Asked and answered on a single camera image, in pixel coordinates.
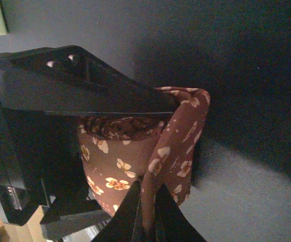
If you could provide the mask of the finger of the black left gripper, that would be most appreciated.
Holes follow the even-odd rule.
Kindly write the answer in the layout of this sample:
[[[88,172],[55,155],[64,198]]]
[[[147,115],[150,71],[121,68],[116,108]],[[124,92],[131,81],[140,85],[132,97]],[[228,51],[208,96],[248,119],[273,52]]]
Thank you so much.
[[[57,240],[110,219],[95,199],[56,199],[40,221],[42,236]]]

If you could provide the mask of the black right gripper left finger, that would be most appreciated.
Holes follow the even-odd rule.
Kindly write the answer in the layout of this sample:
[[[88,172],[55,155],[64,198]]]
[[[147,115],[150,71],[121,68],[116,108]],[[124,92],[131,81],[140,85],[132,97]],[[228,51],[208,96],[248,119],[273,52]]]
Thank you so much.
[[[133,230],[140,205],[140,190],[140,182],[133,182],[115,215],[92,241],[133,241]]]

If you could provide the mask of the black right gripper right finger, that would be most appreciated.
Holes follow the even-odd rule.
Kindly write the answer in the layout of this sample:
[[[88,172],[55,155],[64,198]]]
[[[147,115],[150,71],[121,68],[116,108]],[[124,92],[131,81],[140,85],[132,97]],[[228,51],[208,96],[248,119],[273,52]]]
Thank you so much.
[[[166,185],[155,197],[155,233],[157,241],[206,241],[185,218]]]

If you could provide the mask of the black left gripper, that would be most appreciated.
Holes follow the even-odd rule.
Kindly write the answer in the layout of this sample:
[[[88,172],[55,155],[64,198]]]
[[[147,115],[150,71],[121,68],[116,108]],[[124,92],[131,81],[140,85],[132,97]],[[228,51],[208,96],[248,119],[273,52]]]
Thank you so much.
[[[80,187],[79,117],[166,116],[176,103],[85,49],[0,53],[0,216],[24,225],[50,195]]]

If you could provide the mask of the brown floral necktie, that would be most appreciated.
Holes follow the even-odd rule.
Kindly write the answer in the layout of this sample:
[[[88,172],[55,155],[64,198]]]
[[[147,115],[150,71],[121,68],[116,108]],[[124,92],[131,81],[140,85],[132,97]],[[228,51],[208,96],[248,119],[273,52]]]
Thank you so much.
[[[173,204],[190,194],[195,145],[207,117],[210,95],[199,88],[161,87],[177,103],[167,119],[80,117],[83,168],[96,200],[109,214],[121,207],[132,183],[141,182],[143,225],[154,222],[154,201],[166,185]]]

